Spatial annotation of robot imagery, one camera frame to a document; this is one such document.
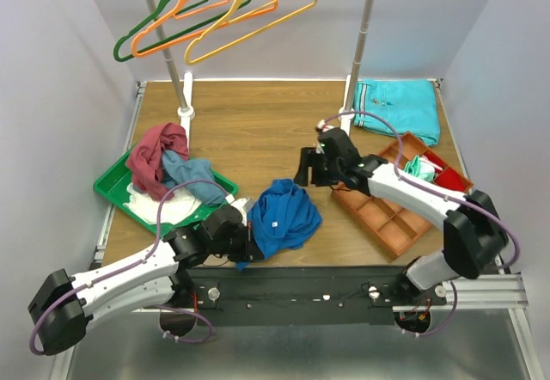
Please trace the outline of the blue tank top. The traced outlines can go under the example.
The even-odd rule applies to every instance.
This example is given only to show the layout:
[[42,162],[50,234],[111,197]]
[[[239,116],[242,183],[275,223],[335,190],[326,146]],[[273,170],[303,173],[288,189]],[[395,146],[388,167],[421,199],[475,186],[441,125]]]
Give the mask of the blue tank top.
[[247,215],[264,259],[279,251],[300,249],[321,227],[322,217],[305,189],[291,179],[276,179]]

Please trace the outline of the yellow hanger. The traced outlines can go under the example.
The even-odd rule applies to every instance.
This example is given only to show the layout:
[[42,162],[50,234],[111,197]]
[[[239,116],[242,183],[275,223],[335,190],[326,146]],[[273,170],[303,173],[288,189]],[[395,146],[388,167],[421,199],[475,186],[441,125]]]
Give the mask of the yellow hanger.
[[217,30],[230,27],[234,24],[240,24],[242,22],[255,19],[256,17],[261,17],[263,15],[269,15],[275,12],[278,9],[278,3],[280,0],[268,0],[267,3],[259,6],[256,9],[250,10],[246,13],[239,14],[239,9],[241,4],[246,0],[234,0],[231,4],[229,10],[223,14],[218,20],[211,24],[201,35],[193,39],[186,48],[184,59],[187,65],[196,65],[200,62],[205,61],[208,58],[211,58],[218,53],[221,53],[227,49],[230,49],[233,46],[239,45],[242,42],[251,39],[252,37],[265,32],[266,30],[277,26],[289,19],[304,13],[305,11],[312,9],[317,3],[318,0],[311,0],[309,3],[299,7],[298,9],[292,10],[291,12],[277,18],[274,21],[270,21],[267,24],[264,24],[262,27],[257,28],[247,34],[244,34],[242,37],[230,41],[229,43],[220,46],[214,50],[211,50],[202,56],[194,57],[193,51],[199,46],[199,43],[206,39],[207,36],[210,36]]

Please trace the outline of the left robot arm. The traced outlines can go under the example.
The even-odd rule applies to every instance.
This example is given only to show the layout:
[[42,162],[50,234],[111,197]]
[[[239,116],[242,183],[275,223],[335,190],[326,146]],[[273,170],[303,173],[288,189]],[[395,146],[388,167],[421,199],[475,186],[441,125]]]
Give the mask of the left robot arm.
[[224,205],[105,267],[50,273],[27,307],[34,323],[31,353],[59,354],[81,341],[93,324],[119,312],[184,305],[193,289],[188,269],[211,255],[234,263],[264,259],[244,209]]

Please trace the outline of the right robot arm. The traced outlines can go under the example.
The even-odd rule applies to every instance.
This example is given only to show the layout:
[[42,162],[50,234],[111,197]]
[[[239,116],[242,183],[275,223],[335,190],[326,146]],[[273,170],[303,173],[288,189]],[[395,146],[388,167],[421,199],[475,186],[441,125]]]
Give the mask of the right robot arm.
[[508,243],[488,194],[444,190],[405,173],[397,162],[374,154],[361,156],[338,127],[319,131],[316,146],[302,148],[294,181],[302,187],[341,183],[412,211],[443,232],[440,251],[413,260],[391,283],[403,303],[418,302],[443,281],[477,279]]

